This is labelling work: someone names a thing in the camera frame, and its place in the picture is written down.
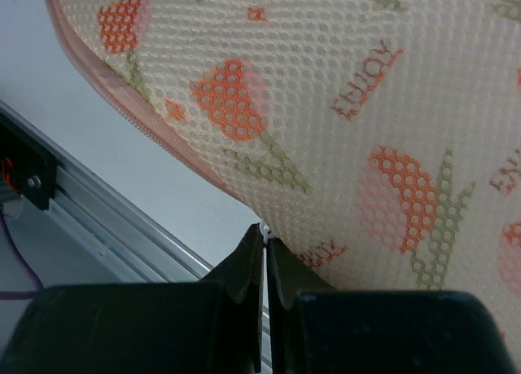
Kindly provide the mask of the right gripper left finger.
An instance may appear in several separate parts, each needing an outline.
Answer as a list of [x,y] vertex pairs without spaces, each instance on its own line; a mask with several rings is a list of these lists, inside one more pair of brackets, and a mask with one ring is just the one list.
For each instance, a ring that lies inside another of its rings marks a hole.
[[4,373],[258,373],[263,238],[252,225],[201,280],[47,288],[1,358]]

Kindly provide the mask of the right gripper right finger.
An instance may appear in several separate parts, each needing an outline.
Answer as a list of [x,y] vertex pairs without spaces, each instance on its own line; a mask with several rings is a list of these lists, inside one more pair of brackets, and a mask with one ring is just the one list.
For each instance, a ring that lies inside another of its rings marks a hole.
[[266,246],[276,373],[512,373],[485,306],[457,291],[340,291]]

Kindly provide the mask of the floral mesh laundry bag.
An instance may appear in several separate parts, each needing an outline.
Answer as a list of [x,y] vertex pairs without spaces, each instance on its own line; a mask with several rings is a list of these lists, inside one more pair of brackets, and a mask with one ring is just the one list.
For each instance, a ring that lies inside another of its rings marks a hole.
[[145,134],[337,288],[453,289],[520,343],[520,0],[46,0]]

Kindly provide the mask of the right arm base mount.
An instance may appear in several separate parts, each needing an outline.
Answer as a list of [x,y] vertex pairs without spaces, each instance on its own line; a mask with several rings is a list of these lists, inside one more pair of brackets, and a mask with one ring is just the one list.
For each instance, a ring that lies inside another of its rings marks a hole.
[[1,200],[23,196],[40,210],[55,197],[57,160],[5,113],[1,115]]

